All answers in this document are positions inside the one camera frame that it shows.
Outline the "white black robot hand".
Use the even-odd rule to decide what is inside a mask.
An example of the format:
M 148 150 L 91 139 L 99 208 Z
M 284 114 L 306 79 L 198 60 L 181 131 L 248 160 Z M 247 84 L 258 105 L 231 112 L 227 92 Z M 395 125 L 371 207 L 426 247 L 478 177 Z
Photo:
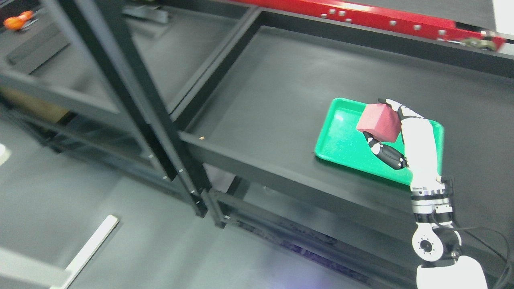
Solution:
M 364 130 L 362 133 L 371 152 L 395 170 L 409 169 L 412 173 L 410 190 L 414 195 L 443 194 L 445 185 L 438 171 L 436 140 L 430 121 L 395 100 L 386 98 L 378 102 L 395 113 L 393 119 L 400 125 L 404 153 L 384 144 L 384 139 L 376 133 Z

